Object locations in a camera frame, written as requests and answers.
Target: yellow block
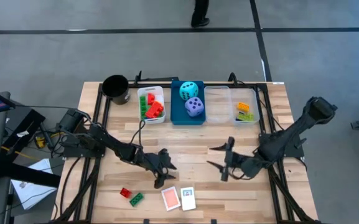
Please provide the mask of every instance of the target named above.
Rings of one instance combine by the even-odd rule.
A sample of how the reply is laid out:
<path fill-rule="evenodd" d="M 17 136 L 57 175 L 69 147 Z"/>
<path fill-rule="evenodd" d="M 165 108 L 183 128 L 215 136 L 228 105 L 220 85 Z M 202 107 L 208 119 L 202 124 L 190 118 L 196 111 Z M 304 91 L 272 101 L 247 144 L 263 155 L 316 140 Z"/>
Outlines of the yellow block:
<path fill-rule="evenodd" d="M 237 104 L 237 109 L 241 110 L 241 111 L 244 111 L 244 112 L 248 112 L 249 106 L 247 104 L 245 104 L 245 103 L 238 103 Z"/>

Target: wooden table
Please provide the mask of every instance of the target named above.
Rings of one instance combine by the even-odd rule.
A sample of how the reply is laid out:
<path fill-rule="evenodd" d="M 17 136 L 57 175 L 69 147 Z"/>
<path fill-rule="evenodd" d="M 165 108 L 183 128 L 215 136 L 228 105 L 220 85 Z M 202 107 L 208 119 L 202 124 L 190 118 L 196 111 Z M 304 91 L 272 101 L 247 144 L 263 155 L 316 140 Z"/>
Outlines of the wooden table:
<path fill-rule="evenodd" d="M 98 82 L 84 83 L 78 106 L 79 110 L 87 112 L 91 117 L 99 84 Z M 275 83 L 267 83 L 267 86 L 274 117 L 284 128 L 287 128 L 294 121 L 286 88 L 283 84 Z M 130 91 L 132 96 L 130 102 L 120 106 L 111 104 L 107 125 L 109 133 L 123 142 L 131 140 L 139 125 L 137 89 L 132 88 Z M 240 96 L 244 89 L 238 88 L 232 91 L 232 94 L 235 93 L 235 97 L 238 97 L 238 101 L 241 101 Z M 230 123 L 206 122 L 202 126 L 174 126 L 169 118 L 170 88 L 164 89 L 164 101 L 167 110 L 166 121 L 161 124 L 146 125 L 142 130 L 142 144 L 145 152 L 168 149 L 172 163 L 178 168 L 171 172 L 176 179 L 166 181 L 163 188 L 156 190 L 153 188 L 154 176 L 151 172 L 121 162 L 113 151 L 106 149 L 106 155 L 101 160 L 92 223 L 142 223 L 145 218 L 150 219 L 151 223 L 210 223 L 211 219 L 217 219 L 218 223 L 275 223 L 266 170 L 262 170 L 252 180 L 229 178 L 228 182 L 222 182 L 218 170 L 206 163 L 209 160 L 223 164 L 224 153 L 211 151 L 208 148 L 221 146 L 227 141 L 228 136 L 233 136 L 236 140 L 234 151 L 251 155 L 251 152 L 258 147 L 259 125 L 256 123 L 251 126 L 233 126 Z M 102 120 L 103 101 L 101 105 L 99 121 Z M 264 109 L 263 112 L 267 125 L 266 110 Z M 65 162 L 56 199 L 58 205 L 63 182 L 74 160 L 68 159 Z M 84 159 L 81 159 L 78 162 L 70 175 L 63 200 L 64 208 L 78 192 L 83 161 Z M 317 218 L 305 167 L 295 159 L 286 158 L 284 169 L 293 197 L 310 217 Z M 167 212 L 161 190 L 171 186 L 175 186 L 179 193 L 182 187 L 194 187 L 197 208 L 185 212 L 177 208 Z M 133 208 L 129 200 L 119 194 L 122 187 L 135 194 L 142 192 L 144 200 Z M 286 219 L 281 193 L 279 197 L 282 215 Z M 81 219 L 85 218 L 87 205 L 88 193 L 84 196 Z"/>

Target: purple dice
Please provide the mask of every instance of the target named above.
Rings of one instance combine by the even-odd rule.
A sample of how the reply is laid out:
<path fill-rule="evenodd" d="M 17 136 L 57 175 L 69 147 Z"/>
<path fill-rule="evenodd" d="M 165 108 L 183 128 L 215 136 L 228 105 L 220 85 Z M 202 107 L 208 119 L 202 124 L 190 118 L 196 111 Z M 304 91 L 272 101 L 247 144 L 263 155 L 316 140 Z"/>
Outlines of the purple dice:
<path fill-rule="evenodd" d="M 201 114 L 204 110 L 203 102 L 199 97 L 192 97 L 185 103 L 186 111 L 189 116 L 194 117 Z"/>

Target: black shoe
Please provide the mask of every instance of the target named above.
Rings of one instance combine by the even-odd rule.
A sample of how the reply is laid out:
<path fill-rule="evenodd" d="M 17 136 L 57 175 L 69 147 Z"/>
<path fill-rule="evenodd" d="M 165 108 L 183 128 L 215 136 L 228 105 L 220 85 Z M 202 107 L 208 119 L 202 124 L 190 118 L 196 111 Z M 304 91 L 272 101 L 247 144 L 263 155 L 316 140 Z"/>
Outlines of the black shoe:
<path fill-rule="evenodd" d="M 203 27 L 203 26 L 207 26 L 209 23 L 210 23 L 210 19 L 204 18 L 201 21 L 192 22 L 192 27 L 193 28 Z"/>

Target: green block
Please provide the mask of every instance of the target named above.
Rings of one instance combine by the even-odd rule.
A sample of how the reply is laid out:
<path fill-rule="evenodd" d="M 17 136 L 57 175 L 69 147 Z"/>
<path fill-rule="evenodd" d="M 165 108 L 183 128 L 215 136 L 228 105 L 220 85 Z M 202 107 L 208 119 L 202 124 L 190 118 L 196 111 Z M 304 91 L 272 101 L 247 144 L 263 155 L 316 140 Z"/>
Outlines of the green block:
<path fill-rule="evenodd" d="M 143 199 L 143 194 L 138 193 L 134 198 L 132 198 L 129 202 L 132 205 L 132 207 L 135 207 L 141 200 Z"/>
<path fill-rule="evenodd" d="M 140 96 L 139 101 L 141 102 L 141 105 L 146 105 L 146 96 Z"/>
<path fill-rule="evenodd" d="M 240 121 L 254 121 L 254 115 L 252 114 L 244 114 L 239 112 L 239 114 L 237 115 L 237 120 Z"/>
<path fill-rule="evenodd" d="M 240 121 L 247 121 L 247 115 L 239 113 L 237 115 L 237 119 L 240 120 Z"/>
<path fill-rule="evenodd" d="M 147 109 L 145 105 L 141 105 L 141 114 L 146 113 Z"/>
<path fill-rule="evenodd" d="M 253 114 L 247 114 L 246 117 L 247 117 L 246 121 L 254 121 L 254 115 Z"/>

